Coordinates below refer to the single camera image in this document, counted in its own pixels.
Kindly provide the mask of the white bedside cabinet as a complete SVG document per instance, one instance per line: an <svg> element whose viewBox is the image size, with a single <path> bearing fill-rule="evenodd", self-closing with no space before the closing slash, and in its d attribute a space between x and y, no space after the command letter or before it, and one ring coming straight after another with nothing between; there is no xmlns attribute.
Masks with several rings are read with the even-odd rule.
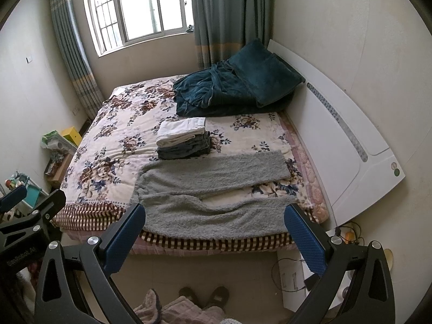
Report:
<svg viewBox="0 0 432 324"><path fill-rule="evenodd" d="M327 231L327 235L329 236L336 234L346 244L352 244L359 240L358 232L353 228L351 223ZM296 312L308 296L310 290L312 290L312 287L319 280L319 277L309 269L298 249L278 251L278 269L280 283L276 282L276 284L280 285L279 288L283 296L283 307ZM349 289L353 273L353 271L345 272L337 294L329 307L331 311L335 311L336 307L342 304Z"/></svg>

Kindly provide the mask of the dark teal pillow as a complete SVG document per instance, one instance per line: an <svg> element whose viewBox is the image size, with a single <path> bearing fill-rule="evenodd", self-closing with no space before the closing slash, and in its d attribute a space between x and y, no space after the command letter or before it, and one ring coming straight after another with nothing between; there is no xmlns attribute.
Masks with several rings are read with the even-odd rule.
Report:
<svg viewBox="0 0 432 324"><path fill-rule="evenodd" d="M228 59L228 63L246 85L258 107L276 103L305 82L296 69L268 51L260 39L246 44Z"/></svg>

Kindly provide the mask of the dark slipper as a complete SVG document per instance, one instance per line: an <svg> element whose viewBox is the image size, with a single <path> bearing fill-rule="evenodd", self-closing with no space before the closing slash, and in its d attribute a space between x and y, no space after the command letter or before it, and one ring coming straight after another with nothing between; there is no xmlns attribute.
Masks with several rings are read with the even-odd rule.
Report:
<svg viewBox="0 0 432 324"><path fill-rule="evenodd" d="M205 305L205 308L209 309L210 307L216 306L224 309L229 300L229 297L229 290L224 286L220 286L212 292L209 300L207 301L207 304Z"/></svg>
<svg viewBox="0 0 432 324"><path fill-rule="evenodd" d="M189 287L184 287L181 288L179 290L179 296L184 296L185 298L187 298L189 301L191 301L194 305L198 306L199 308L201 308L201 302L198 299L198 296L195 294L195 292L193 291L193 289L189 288Z"/></svg>

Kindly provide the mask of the dark slipper left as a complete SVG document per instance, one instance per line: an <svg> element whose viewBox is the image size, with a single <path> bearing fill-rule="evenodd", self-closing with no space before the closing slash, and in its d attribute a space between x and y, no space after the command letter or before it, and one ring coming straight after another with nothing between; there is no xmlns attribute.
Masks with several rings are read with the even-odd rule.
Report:
<svg viewBox="0 0 432 324"><path fill-rule="evenodd" d="M189 301L191 301L194 305L198 306L199 308L201 308L201 302L198 299L198 296L195 294L195 292L193 291L193 289L189 288L189 287L184 287L181 288L179 290L179 296L184 296L185 298L187 298Z"/></svg>

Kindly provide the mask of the dark slipper right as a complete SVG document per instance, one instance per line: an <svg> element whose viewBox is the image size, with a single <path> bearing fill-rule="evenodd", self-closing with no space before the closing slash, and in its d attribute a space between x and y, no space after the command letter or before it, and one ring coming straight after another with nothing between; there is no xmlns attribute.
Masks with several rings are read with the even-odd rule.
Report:
<svg viewBox="0 0 432 324"><path fill-rule="evenodd" d="M209 309L210 307L216 306L224 309L229 300L229 297L229 290L224 286L220 286L212 292L209 300L207 301L207 304L205 305L205 308Z"/></svg>

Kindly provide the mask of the folded white garment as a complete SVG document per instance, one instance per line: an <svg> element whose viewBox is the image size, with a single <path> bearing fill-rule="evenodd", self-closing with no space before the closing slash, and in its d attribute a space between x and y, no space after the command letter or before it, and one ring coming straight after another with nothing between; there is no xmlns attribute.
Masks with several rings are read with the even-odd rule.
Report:
<svg viewBox="0 0 432 324"><path fill-rule="evenodd" d="M203 135L206 132L206 119L193 117L179 121L163 121L157 131L158 148L168 148Z"/></svg>

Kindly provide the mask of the window with metal frame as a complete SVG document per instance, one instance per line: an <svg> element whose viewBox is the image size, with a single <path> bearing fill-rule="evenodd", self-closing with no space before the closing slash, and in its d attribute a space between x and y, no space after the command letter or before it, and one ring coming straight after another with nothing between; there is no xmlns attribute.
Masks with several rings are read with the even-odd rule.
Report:
<svg viewBox="0 0 432 324"><path fill-rule="evenodd" d="M96 52L192 33L192 0L84 0Z"/></svg>

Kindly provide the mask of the pink grey fleece clothing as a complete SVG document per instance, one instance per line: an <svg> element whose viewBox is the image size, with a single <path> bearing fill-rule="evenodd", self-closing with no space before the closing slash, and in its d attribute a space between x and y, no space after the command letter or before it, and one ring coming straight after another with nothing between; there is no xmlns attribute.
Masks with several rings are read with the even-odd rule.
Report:
<svg viewBox="0 0 432 324"><path fill-rule="evenodd" d="M225 313L219 306L201 309L184 296L163 306L154 289L147 291L134 313L142 323L221 323L225 318Z"/></svg>

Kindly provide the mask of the teal curtain right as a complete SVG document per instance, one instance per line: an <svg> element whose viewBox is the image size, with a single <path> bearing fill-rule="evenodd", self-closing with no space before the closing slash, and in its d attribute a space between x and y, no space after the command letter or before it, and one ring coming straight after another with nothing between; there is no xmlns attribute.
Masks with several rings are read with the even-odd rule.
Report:
<svg viewBox="0 0 432 324"><path fill-rule="evenodd" d="M268 45L273 0L192 0L198 67L230 58L255 39Z"/></svg>

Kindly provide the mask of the folded dark grey garment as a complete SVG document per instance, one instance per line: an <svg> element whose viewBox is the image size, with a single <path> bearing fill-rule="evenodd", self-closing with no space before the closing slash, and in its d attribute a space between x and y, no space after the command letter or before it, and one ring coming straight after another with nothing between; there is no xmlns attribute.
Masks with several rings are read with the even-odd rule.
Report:
<svg viewBox="0 0 432 324"><path fill-rule="evenodd" d="M159 160L180 160L208 154L211 149L210 132L195 135L193 138L168 148L158 148Z"/></svg>

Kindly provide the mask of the grey fluffy pants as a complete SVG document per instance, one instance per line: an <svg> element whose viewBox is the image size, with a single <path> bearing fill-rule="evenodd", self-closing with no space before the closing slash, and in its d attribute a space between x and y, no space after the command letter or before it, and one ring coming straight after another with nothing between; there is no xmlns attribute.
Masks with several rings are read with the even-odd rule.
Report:
<svg viewBox="0 0 432 324"><path fill-rule="evenodd" d="M223 240L286 232L291 195L253 187L290 177L281 151L160 160L140 170L130 199L146 212L144 229L158 235Z"/></svg>

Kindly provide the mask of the cluttered side shelf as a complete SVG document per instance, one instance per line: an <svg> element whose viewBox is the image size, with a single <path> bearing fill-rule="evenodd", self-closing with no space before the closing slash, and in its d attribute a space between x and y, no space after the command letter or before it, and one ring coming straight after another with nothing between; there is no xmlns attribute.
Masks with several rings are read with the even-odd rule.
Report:
<svg viewBox="0 0 432 324"><path fill-rule="evenodd" d="M56 130L42 136L41 147L50 153L45 167L45 180L52 188L60 188L77 146Z"/></svg>

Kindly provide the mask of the white bed headboard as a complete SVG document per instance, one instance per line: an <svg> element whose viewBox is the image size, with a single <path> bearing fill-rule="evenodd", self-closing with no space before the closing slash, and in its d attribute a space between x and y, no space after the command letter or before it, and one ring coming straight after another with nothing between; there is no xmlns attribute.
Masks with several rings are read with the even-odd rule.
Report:
<svg viewBox="0 0 432 324"><path fill-rule="evenodd" d="M286 113L319 177L330 210L325 225L342 225L381 200L405 173L380 132L344 90L280 43L270 40L268 49L305 78Z"/></svg>

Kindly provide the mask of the yellow box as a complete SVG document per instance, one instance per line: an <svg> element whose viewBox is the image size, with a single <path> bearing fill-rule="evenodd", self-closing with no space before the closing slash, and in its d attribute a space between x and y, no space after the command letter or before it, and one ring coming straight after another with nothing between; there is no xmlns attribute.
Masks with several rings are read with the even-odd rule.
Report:
<svg viewBox="0 0 432 324"><path fill-rule="evenodd" d="M75 127L69 127L61 132L62 137L70 141L75 146L79 147L82 141L82 137Z"/></svg>

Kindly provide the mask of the dark teal blanket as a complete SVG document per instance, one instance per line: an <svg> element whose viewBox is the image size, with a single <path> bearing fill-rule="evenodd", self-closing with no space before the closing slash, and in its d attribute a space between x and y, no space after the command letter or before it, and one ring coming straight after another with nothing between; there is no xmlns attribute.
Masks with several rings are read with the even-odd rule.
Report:
<svg viewBox="0 0 432 324"><path fill-rule="evenodd" d="M173 84L177 115L191 117L221 117L258 112L258 106L248 85L227 62L190 73Z"/></svg>

